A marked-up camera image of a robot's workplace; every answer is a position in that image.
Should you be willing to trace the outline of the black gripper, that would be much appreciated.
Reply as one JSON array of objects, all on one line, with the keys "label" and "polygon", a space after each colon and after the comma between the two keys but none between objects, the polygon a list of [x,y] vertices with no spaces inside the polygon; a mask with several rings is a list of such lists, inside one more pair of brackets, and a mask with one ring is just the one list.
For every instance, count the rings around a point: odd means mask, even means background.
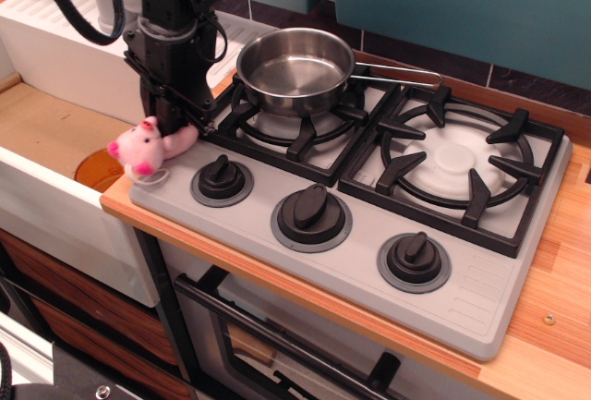
[{"label": "black gripper", "polygon": [[124,34],[126,62],[139,74],[146,117],[156,116],[163,136],[189,125],[208,131],[215,108],[206,77],[217,62],[217,29],[208,20],[170,31],[141,20]]}]

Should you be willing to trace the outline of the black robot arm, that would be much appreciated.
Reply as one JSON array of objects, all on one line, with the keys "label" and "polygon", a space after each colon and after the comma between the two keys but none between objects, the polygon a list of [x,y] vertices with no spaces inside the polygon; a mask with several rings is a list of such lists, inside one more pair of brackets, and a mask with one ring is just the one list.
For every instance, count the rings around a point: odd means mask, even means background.
[{"label": "black robot arm", "polygon": [[193,125],[205,128],[216,108],[207,74],[225,54],[217,0],[141,0],[138,24],[124,35],[127,63],[139,74],[145,115],[164,136]]}]

